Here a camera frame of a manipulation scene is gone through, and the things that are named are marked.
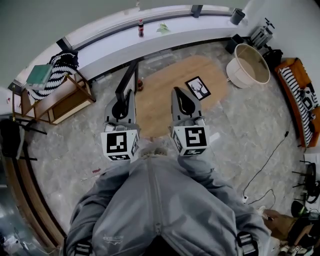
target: jacket sleeve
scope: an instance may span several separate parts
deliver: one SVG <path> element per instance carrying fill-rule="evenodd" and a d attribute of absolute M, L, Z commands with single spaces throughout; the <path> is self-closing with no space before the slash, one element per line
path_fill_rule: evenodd
<path fill-rule="evenodd" d="M 64 240 L 62 255 L 73 255 L 75 245 L 80 241 L 91 243 L 93 229 L 107 208 L 113 195 L 129 177 L 130 164 L 108 170 L 102 174 L 78 202 L 70 220 L 70 230 Z"/>
<path fill-rule="evenodd" d="M 236 228 L 252 235 L 258 244 L 259 256 L 268 255 L 270 233 L 257 211 L 242 203 L 233 187 L 224 181 L 208 163 L 198 159 L 197 156 L 179 157 L 178 162 L 193 180 L 203 185 L 234 211 Z"/>

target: strap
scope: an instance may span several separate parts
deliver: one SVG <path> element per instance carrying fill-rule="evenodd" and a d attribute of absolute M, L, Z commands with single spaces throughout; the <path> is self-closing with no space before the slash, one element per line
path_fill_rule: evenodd
<path fill-rule="evenodd" d="M 92 253 L 92 245 L 88 241 L 78 242 L 74 249 L 74 256 L 89 256 Z"/>
<path fill-rule="evenodd" d="M 240 232 L 236 238 L 238 245 L 242 248 L 244 256 L 258 256 L 258 244 L 248 232 Z"/>

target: tile floor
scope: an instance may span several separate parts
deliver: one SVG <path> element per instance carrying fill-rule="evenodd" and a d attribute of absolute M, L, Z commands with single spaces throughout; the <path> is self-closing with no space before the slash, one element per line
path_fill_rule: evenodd
<path fill-rule="evenodd" d="M 192 55 L 212 59 L 226 73 L 226 66 L 233 57 L 225 51 L 224 45 L 225 42 L 213 42 L 155 53 L 139 63 L 139 76 L 146 77 Z M 33 133 L 29 140 L 29 154 L 39 159 L 32 162 L 32 166 L 40 189 L 66 232 L 74 206 L 97 179 L 92 171 L 101 169 L 102 172 L 113 165 L 103 156 L 100 133 L 103 131 L 105 106 L 114 97 L 125 71 L 123 68 L 93 83 L 96 103 L 57 126 L 39 124 L 48 135 Z M 284 138 L 291 118 L 273 76 L 266 85 L 239 89 L 228 82 L 227 86 L 227 97 L 204 113 L 211 134 L 219 132 L 220 135 L 211 145 L 212 150 L 207 150 L 206 157 L 242 195 L 246 184 Z M 158 138 L 156 142 L 166 145 L 170 155 L 176 154 L 169 137 Z M 140 149 L 148 143 L 141 139 Z M 297 147 L 298 144 L 291 124 L 288 137 L 246 190 L 248 202 L 259 199 L 272 188 L 276 196 L 273 209 L 290 214 L 293 198 L 301 192 L 299 188 L 292 188 L 299 176 L 291 171 L 305 169 L 299 162 L 303 159 L 303 150 Z M 271 207 L 273 202 L 272 193 L 268 193 L 253 206 Z M 276 244 L 277 241 L 272 240 L 272 246 Z"/>

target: white bucket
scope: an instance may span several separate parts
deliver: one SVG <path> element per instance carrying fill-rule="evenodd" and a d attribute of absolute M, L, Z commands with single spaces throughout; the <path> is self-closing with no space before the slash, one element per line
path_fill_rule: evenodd
<path fill-rule="evenodd" d="M 239 88 L 254 84 L 264 85 L 270 80 L 268 65 L 261 54 L 253 47 L 241 43 L 234 50 L 233 58 L 226 66 L 230 81 Z"/>

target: oval wooden table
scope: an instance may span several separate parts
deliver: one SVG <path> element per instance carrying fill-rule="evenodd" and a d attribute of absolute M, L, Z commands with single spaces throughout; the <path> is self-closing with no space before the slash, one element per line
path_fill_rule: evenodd
<path fill-rule="evenodd" d="M 227 95 L 227 78 L 211 59 L 194 55 L 169 65 L 143 79 L 143 91 L 135 95 L 136 123 L 142 137 L 161 137 L 169 133 L 172 122 L 171 91 L 189 90 L 185 82 L 200 77 L 211 95 L 201 100 L 202 110 L 212 108 Z"/>

